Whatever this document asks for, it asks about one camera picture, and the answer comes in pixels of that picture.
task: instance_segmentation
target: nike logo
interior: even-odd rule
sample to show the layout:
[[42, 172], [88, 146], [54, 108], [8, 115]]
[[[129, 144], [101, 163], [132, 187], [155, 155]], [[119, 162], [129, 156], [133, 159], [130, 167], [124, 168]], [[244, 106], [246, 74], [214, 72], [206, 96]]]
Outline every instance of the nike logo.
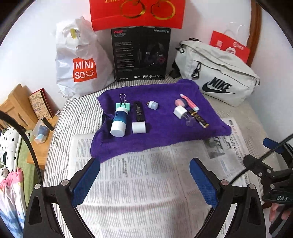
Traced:
[[231, 86], [232, 86], [231, 84], [221, 79], [214, 78], [212, 81], [207, 82], [205, 85], [203, 85], [202, 90], [207, 93], [235, 94], [235, 93], [227, 92], [227, 90]]

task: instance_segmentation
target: wooden bed frame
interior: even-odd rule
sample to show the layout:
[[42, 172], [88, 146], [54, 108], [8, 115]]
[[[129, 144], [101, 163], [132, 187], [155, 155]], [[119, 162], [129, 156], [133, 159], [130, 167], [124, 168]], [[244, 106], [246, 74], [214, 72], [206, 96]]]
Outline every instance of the wooden bed frame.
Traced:
[[[18, 84], [8, 95], [8, 99], [1, 104], [0, 110], [14, 118], [27, 130], [33, 130], [38, 118], [28, 99], [29, 93]], [[0, 120], [0, 129], [3, 130], [9, 125]]]

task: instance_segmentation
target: green cloth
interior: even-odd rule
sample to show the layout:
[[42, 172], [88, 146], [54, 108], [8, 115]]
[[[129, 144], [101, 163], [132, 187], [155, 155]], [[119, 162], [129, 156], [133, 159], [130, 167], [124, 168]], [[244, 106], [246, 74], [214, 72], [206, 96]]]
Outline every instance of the green cloth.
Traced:
[[[30, 141], [32, 142], [32, 140], [34, 139], [34, 137], [32, 136], [33, 132], [27, 131], [27, 133], [30, 133]], [[23, 191], [26, 206], [28, 206], [28, 202], [30, 200], [30, 195], [32, 194], [34, 185], [39, 182], [35, 165], [28, 164], [26, 162], [28, 153], [28, 147], [26, 143], [22, 140], [21, 148], [18, 154], [17, 167], [21, 168], [21, 170], [23, 171]]]

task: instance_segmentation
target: black box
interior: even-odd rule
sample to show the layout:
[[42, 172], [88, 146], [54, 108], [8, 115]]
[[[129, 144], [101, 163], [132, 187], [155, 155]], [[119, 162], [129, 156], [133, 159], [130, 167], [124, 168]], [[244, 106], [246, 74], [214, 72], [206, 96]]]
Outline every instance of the black box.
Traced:
[[165, 78], [170, 28], [115, 28], [111, 35], [117, 81]]

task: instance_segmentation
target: cartoon print fabric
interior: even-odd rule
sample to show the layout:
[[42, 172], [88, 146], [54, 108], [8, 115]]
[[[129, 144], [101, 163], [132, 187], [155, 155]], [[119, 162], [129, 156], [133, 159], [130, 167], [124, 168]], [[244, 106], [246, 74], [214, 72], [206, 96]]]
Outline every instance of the cartoon print fabric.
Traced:
[[21, 136], [14, 128], [7, 128], [0, 135], [0, 162], [9, 172], [16, 171]]

